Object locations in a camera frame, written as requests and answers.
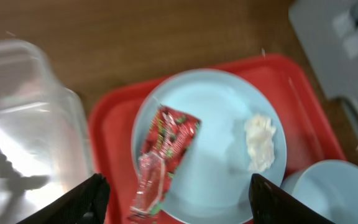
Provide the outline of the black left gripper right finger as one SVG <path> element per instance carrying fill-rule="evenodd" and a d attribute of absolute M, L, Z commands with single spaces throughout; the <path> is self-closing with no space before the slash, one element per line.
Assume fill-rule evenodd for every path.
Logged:
<path fill-rule="evenodd" d="M 252 174 L 249 202 L 254 224 L 334 224 L 260 174 Z"/>

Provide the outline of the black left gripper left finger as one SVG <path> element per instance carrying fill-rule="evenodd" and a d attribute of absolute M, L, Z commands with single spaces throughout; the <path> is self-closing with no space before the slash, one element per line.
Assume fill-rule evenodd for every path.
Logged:
<path fill-rule="evenodd" d="M 110 185 L 102 174 L 70 190 L 18 224 L 104 224 Z"/>

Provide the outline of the light blue plate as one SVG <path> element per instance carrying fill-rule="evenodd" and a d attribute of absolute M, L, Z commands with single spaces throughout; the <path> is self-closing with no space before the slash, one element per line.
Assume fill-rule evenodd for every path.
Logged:
<path fill-rule="evenodd" d="M 200 119 L 200 130 L 163 201 L 160 223 L 245 223 L 252 219 L 245 123 L 261 114 L 271 120 L 275 159 L 263 176 L 280 185 L 287 144 L 268 99 L 249 82 L 228 72 L 197 69 L 172 76 L 148 94 L 136 116 L 131 151 L 138 160 L 160 105 Z"/>

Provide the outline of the light blue bowl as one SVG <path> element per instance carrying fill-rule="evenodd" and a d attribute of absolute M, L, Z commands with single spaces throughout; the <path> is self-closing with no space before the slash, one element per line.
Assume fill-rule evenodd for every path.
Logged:
<path fill-rule="evenodd" d="M 326 160 L 288 176 L 281 188 L 334 223 L 358 223 L 358 166 Z"/>

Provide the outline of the red snack wrapper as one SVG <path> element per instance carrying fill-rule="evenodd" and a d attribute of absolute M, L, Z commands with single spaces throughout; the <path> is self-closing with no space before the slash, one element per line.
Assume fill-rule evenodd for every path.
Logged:
<path fill-rule="evenodd" d="M 197 135 L 201 120 L 167 106 L 152 119 L 138 158 L 138 187 L 127 219 L 156 223 L 175 172 Z"/>

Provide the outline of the white tissue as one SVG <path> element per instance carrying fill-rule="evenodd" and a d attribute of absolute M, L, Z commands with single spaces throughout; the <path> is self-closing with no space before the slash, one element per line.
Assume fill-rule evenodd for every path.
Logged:
<path fill-rule="evenodd" d="M 275 160 L 273 137 L 276 130 L 272 119 L 261 114 L 246 121 L 244 131 L 250 157 L 248 171 L 263 172 L 271 167 Z"/>

